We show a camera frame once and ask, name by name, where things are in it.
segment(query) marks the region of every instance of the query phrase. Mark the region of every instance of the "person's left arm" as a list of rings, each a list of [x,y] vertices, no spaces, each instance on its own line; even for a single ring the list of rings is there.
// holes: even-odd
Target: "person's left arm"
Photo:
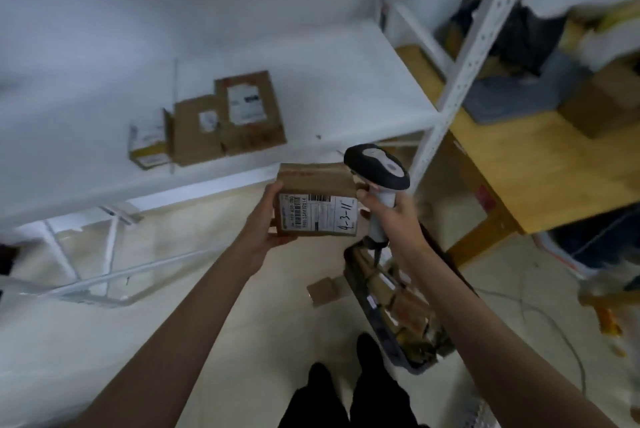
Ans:
[[[265,188],[234,243],[71,426],[175,426],[244,284],[269,249],[294,239],[268,233],[281,188]]]

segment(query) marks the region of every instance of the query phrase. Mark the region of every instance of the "barcode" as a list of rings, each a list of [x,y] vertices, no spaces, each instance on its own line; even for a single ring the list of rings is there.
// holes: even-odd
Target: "barcode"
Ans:
[[[300,197],[293,197],[293,227],[302,227],[302,207],[300,206]]]
[[[316,202],[331,202],[331,195],[316,195],[315,193],[310,193],[309,200],[315,200]]]

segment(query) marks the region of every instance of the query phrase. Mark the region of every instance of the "cable on floor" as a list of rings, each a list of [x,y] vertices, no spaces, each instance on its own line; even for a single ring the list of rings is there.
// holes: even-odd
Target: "cable on floor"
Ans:
[[[532,305],[531,303],[527,303],[520,298],[512,297],[511,295],[505,295],[499,292],[492,292],[491,290],[483,290],[482,288],[474,288],[474,289],[476,290],[476,292],[484,295],[503,298],[506,300],[510,300],[512,302],[516,302],[520,304],[520,307],[522,308],[523,312],[526,310],[532,310],[540,313],[540,315],[545,317],[549,322],[549,324],[554,328],[554,330],[556,330],[560,334],[560,336],[562,337],[562,340],[564,341],[566,346],[569,348],[569,350],[573,354],[573,357],[575,358],[575,361],[578,364],[578,369],[580,369],[580,391],[582,392],[583,396],[587,397],[587,373],[584,369],[584,365],[582,364],[582,360],[580,359],[578,352],[575,350],[575,347],[573,346],[569,338],[564,333],[564,330],[560,328],[556,320],[554,320],[553,317],[551,317],[551,315],[549,315],[546,311],[542,310],[541,308],[535,305]]]

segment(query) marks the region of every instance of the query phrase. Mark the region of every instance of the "shoe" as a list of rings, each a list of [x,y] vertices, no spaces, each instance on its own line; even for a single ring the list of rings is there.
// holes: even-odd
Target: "shoe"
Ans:
[[[333,381],[331,379],[331,373],[322,362],[316,362],[309,369],[309,378],[307,385],[313,389],[319,390],[331,390],[335,392],[333,387]]]
[[[385,369],[385,361],[382,358],[380,347],[378,347],[378,344],[370,334],[362,333],[358,335],[356,353],[363,372]]]

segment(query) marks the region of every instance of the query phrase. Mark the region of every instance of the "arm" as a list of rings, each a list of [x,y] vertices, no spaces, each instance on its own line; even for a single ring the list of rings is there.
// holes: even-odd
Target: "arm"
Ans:
[[[433,252],[422,236],[410,197],[398,194],[394,209],[364,191],[358,192],[358,198],[380,219],[394,257],[444,324],[501,426],[615,426]]]
[[[246,281],[268,250],[292,241],[268,233],[281,182],[267,186],[234,243],[72,425],[174,427]]]

